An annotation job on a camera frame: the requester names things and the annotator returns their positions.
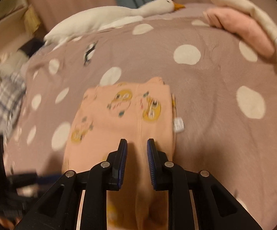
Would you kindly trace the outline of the plaid checked cloth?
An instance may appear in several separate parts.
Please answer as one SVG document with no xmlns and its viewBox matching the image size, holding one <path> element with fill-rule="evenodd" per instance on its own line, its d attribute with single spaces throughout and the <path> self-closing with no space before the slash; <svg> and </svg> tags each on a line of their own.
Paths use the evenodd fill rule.
<svg viewBox="0 0 277 230">
<path fill-rule="evenodd" d="M 5 76 L 0 83 L 0 135 L 9 139 L 18 122 L 26 83 L 19 72 Z"/>
</svg>

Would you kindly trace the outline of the pink folded cloth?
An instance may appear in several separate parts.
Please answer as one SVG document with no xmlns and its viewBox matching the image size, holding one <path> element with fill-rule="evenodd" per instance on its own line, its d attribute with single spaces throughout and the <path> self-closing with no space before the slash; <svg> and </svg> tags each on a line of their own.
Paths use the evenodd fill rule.
<svg viewBox="0 0 277 230">
<path fill-rule="evenodd" d="M 210 26 L 238 35 L 262 57 L 275 54 L 273 41 L 252 17 L 229 7 L 209 8 L 203 15 Z"/>
</svg>

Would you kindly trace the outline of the mauve polka dot bedspread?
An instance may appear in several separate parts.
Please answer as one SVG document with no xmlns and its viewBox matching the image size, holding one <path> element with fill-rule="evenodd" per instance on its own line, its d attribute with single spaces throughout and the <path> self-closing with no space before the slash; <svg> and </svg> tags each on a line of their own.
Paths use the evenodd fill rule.
<svg viewBox="0 0 277 230">
<path fill-rule="evenodd" d="M 263 229 L 275 228 L 277 64 L 206 26 L 202 10 L 188 6 L 40 49 L 29 60 L 6 169 L 65 172 L 66 143 L 85 92 L 159 77 L 175 101 L 169 160 L 208 170 Z"/>
</svg>

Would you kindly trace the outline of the white plush goose toy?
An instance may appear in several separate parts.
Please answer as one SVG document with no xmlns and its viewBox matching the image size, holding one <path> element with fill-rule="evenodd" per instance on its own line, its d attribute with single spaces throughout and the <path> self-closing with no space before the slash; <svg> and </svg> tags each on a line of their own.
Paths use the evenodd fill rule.
<svg viewBox="0 0 277 230">
<path fill-rule="evenodd" d="M 84 34 L 94 33 L 122 24 L 139 21 L 146 17 L 175 12 L 185 8 L 172 0 L 154 0 L 135 9 L 122 6 L 102 6 L 78 12 L 54 26 L 44 37 L 46 46 L 55 44 L 60 47 Z"/>
</svg>

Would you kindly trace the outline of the peach printed baby garment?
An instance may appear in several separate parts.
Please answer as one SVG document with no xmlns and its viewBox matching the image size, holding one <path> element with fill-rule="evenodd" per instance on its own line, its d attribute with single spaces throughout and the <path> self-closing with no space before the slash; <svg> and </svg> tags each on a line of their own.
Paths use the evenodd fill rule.
<svg viewBox="0 0 277 230">
<path fill-rule="evenodd" d="M 167 229 L 168 194 L 153 189 L 147 141 L 172 159 L 176 115 L 170 87 L 159 77 L 143 84 L 119 83 L 88 89 L 74 117 L 62 170 L 83 172 L 104 161 L 127 140 L 121 190 L 107 194 L 109 229 Z"/>
</svg>

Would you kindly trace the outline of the cream folded cloth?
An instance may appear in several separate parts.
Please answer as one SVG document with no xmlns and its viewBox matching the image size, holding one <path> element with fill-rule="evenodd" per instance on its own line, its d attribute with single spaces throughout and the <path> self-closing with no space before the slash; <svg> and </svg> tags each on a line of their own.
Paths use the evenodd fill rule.
<svg viewBox="0 0 277 230">
<path fill-rule="evenodd" d="M 249 0 L 211 0 L 211 2 L 217 6 L 234 8 L 255 19 L 273 41 L 277 58 L 277 25 L 264 10 Z"/>
</svg>

